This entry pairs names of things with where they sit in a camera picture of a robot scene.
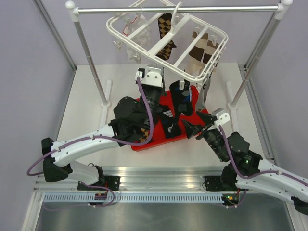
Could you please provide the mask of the grey striped sock front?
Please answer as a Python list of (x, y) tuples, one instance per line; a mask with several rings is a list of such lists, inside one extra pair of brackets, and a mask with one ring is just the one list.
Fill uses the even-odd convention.
[(210, 84), (211, 84), (211, 75), (209, 76), (209, 78), (206, 80), (206, 82), (203, 84), (203, 86), (201, 87), (200, 91), (199, 91), (199, 96), (198, 96), (198, 100), (196, 103), (196, 110), (197, 111), (202, 111), (204, 109), (206, 109), (206, 99), (207, 99), (207, 95), (208, 95), (208, 91), (210, 88)]

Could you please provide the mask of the black blue sock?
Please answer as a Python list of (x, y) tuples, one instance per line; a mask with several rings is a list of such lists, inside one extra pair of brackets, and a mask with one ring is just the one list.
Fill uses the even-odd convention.
[(169, 90), (175, 112), (174, 124), (177, 124), (181, 114), (191, 116), (193, 113), (190, 82), (184, 80), (184, 88), (180, 90), (180, 81), (175, 81), (169, 86)]
[(167, 105), (159, 105), (158, 117), (166, 139), (181, 135), (179, 125), (173, 125), (174, 116), (171, 109)]

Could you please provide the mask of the white clip sock hanger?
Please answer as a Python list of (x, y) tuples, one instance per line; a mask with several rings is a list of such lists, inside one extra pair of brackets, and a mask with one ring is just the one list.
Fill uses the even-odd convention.
[[(120, 42), (130, 46), (140, 55), (147, 57), (149, 60), (153, 61), (156, 64), (161, 65), (162, 67), (168, 69), (169, 71), (177, 74), (181, 78), (189, 82), (205, 83), (206, 80), (209, 78), (210, 74), (212, 73), (212, 71), (214, 70), (214, 68), (216, 67), (217, 63), (219, 62), (221, 54), (225, 50), (226, 43), (229, 40), (227, 33), (189, 14), (188, 12), (181, 13), (180, 12), (180, 6), (182, 5), (181, 2), (179, 2), (176, 5), (168, 0), (162, 0), (161, 2), (164, 5), (163, 9), (154, 10), (156, 15), (147, 20), (145, 24), (143, 24), (140, 28), (131, 33), (129, 36), (125, 36), (122, 32), (117, 31), (113, 27), (113, 23), (122, 19), (126, 15), (126, 13), (121, 13), (119, 16), (114, 16), (110, 18), (106, 22), (106, 29)], [(151, 48), (146, 49), (132, 41), (132, 38), (135, 35), (140, 33), (146, 27), (149, 27), (156, 19), (159, 19), (161, 16), (163, 16), (163, 14), (167, 13), (167, 8), (171, 9), (170, 30), (167, 31), (156, 44), (154, 44)], [(196, 23), (200, 30), (197, 31), (197, 36), (191, 41), (191, 43), (188, 45), (186, 50), (181, 54), (178, 60), (174, 64), (171, 64), (166, 60), (163, 60), (163, 58), (159, 58), (158, 57), (159, 52), (162, 51), (163, 48), (165, 48), (167, 45), (169, 45), (169, 43), (173, 41), (174, 37), (180, 32), (180, 30), (190, 21)], [(208, 33), (208, 41), (209, 40), (212, 41), (214, 45), (218, 43), (219, 46), (212, 55), (212, 57), (210, 58), (210, 60), (208, 61), (208, 63), (204, 65), (204, 67), (201, 70), (201, 73), (197, 76), (190, 75), (186, 73), (184, 70), (179, 69), (179, 65), (182, 63), (184, 58), (189, 55), (191, 49), (195, 46), (197, 41), (202, 37), (204, 33)]]

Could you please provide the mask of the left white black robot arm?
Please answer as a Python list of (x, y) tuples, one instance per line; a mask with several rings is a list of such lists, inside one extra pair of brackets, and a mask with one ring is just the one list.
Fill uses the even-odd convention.
[(98, 130), (68, 141), (42, 140), (43, 174), (46, 182), (77, 180), (85, 187), (105, 186), (103, 169), (77, 159), (100, 150), (124, 145), (144, 146), (151, 142), (163, 88), (139, 83), (140, 99), (122, 98), (114, 108), (115, 118)]

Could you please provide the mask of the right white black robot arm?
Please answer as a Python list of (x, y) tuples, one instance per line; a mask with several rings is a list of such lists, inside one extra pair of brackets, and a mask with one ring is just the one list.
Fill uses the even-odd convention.
[(299, 213), (308, 213), (308, 180), (291, 173), (250, 150), (250, 144), (233, 132), (229, 137), (223, 125), (230, 121), (224, 109), (213, 113), (197, 112), (203, 125), (183, 120), (187, 138), (205, 140), (221, 162), (226, 162), (220, 176), (225, 190), (233, 187), (252, 190), (283, 200), (294, 206)]

